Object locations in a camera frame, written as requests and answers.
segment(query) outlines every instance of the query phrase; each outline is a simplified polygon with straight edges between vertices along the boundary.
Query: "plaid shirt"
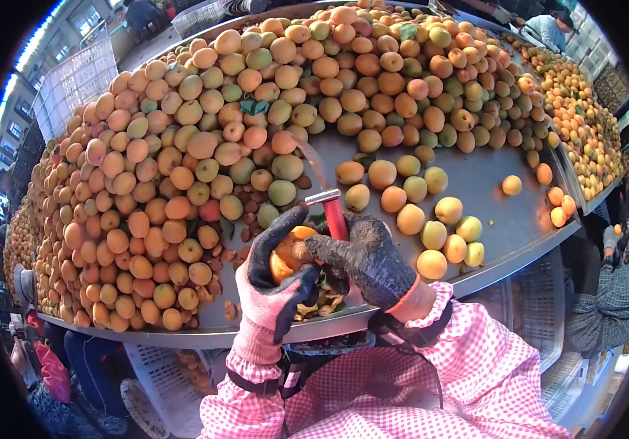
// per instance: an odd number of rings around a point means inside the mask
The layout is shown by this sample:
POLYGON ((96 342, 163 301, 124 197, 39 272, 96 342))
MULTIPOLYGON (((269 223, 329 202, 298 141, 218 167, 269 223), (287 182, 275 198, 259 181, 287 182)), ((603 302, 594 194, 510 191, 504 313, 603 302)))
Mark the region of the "plaid shirt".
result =
MULTIPOLYGON (((453 287, 436 282, 432 324, 453 287)), ((451 320, 428 348, 405 355, 364 348, 313 373, 293 397, 257 398, 227 376, 202 400, 202 438, 572 438, 541 404, 538 351, 492 320, 479 303, 452 301, 451 320), (436 367, 444 409, 438 408, 436 367)), ((275 364, 245 361, 233 350, 227 367, 251 382, 275 379, 275 364)))
POLYGON ((566 334, 579 352, 591 355, 629 341, 629 263, 613 269, 608 256, 600 268, 597 294, 576 298, 566 334))

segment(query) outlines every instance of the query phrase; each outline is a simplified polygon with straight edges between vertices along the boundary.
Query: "hat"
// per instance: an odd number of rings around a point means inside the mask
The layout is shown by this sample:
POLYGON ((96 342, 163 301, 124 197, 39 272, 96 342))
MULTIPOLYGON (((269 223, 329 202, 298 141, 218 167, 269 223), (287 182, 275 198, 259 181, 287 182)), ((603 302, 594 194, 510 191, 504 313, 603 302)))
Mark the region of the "hat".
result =
POLYGON ((12 276, 15 283, 15 294, 20 299, 20 307, 22 309, 22 317, 27 318, 29 308, 33 306, 36 298, 34 270, 27 270, 21 263, 15 266, 12 276))
POLYGON ((557 18, 558 20, 561 20, 561 22, 570 27, 571 29, 573 29, 573 31, 575 33, 577 33, 578 35, 580 35, 580 31, 578 31, 575 26, 573 25, 573 19, 571 18, 570 15, 568 15, 567 12, 565 11, 556 11, 556 13, 553 15, 554 18, 557 18))

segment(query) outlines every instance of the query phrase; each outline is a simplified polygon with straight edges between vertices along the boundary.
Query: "wrist strap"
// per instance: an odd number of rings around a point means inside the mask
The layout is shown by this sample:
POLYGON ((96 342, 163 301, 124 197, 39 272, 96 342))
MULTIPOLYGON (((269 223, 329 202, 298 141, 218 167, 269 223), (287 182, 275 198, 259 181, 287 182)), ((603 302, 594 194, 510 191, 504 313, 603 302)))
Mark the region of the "wrist strap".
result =
POLYGON ((378 311, 368 321, 368 329, 392 346, 402 350, 414 351, 413 346, 426 348, 436 343, 439 334, 449 324, 452 311, 453 304, 449 301, 442 311, 439 320, 436 320, 426 328, 406 328, 404 323, 396 320, 390 314, 378 311))
MULTIPOLYGON (((278 368, 280 368, 282 373, 280 378, 278 379, 269 379, 262 383, 252 383, 231 369, 227 369, 227 376, 229 376, 232 383, 236 384, 237 387, 247 392, 254 393, 257 398, 270 398, 278 393, 278 390, 280 390, 281 386, 284 384, 284 379, 286 378, 286 376, 289 378, 289 370, 291 365, 290 358, 288 357, 288 354, 283 349, 283 347, 280 348, 280 352, 281 357, 276 365, 278 366, 278 368)), ((289 383, 286 383, 285 387, 293 387, 295 384, 297 384, 297 378, 295 378, 295 383, 291 385, 289 385, 289 383)))
POLYGON ((252 383, 231 369, 227 370, 227 375, 237 387, 254 393, 258 398, 270 398, 278 393, 279 380, 277 379, 269 379, 262 383, 252 383))

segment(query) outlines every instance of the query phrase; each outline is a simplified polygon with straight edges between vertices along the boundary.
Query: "pink glove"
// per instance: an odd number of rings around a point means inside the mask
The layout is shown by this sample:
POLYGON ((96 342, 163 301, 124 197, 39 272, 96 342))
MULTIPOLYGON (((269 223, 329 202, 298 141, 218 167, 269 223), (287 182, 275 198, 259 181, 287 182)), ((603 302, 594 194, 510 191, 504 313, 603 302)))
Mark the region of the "pink glove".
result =
POLYGON ((292 276, 276 285, 271 276, 271 251, 285 236, 307 218, 307 206, 295 206, 280 215, 253 241, 246 261, 237 269, 241 300, 241 326, 231 347, 254 364, 274 364, 280 360, 280 346, 297 313, 299 303, 314 305, 315 283, 320 268, 304 264, 292 276))

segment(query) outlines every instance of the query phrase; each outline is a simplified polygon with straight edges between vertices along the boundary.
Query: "black rubber-coated glove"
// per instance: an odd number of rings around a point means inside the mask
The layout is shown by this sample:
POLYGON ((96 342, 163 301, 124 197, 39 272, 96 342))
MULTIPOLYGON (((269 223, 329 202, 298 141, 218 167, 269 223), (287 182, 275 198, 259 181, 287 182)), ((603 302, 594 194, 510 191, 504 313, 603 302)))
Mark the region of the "black rubber-coated glove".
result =
POLYGON ((264 357, 263 351, 268 350, 264 349, 264 344, 267 341, 271 348, 280 345, 290 330, 298 304, 314 305, 317 300, 315 283, 320 272, 317 264, 302 265, 280 285, 275 285, 269 265, 271 252, 307 215, 307 206, 295 206, 280 215, 253 241, 249 256, 237 269, 243 316, 234 348, 253 363, 275 363, 270 362, 275 354, 264 357))
MULTIPOLYGON (((349 241, 327 236, 329 229, 324 222, 317 226, 319 235, 305 238, 305 246, 315 259, 344 270, 366 302, 387 311, 415 285, 417 274, 402 258, 381 220, 348 212, 344 219, 349 241)), ((347 285, 336 284, 329 273, 327 280, 333 288, 348 291, 347 285)))

